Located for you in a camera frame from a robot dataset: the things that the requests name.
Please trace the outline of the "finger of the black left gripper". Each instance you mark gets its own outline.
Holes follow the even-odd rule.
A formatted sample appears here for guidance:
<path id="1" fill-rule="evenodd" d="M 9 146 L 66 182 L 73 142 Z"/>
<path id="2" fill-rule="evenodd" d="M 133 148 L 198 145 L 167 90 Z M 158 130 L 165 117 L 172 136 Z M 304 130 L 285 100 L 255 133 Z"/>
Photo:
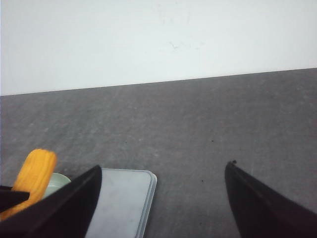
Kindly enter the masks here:
<path id="1" fill-rule="evenodd" d="M 13 191 L 12 187 L 0 186 L 0 212 L 4 212 L 29 199 L 30 193 Z"/>

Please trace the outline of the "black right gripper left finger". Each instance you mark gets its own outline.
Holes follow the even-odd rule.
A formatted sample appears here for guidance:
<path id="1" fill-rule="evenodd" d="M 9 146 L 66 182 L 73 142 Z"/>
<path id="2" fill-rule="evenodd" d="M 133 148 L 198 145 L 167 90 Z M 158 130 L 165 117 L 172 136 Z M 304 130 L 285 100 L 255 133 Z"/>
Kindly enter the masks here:
<path id="1" fill-rule="evenodd" d="M 102 170 L 94 166 L 45 199 L 0 223 L 2 238 L 83 238 L 94 215 Z"/>

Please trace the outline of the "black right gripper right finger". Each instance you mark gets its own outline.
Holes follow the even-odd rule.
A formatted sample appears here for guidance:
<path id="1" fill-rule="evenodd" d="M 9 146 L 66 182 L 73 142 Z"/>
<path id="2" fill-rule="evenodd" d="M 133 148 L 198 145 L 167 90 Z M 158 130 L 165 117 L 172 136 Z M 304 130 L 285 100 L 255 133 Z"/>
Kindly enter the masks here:
<path id="1" fill-rule="evenodd" d="M 317 215 L 228 162 L 225 185 L 243 238 L 315 238 Z"/>

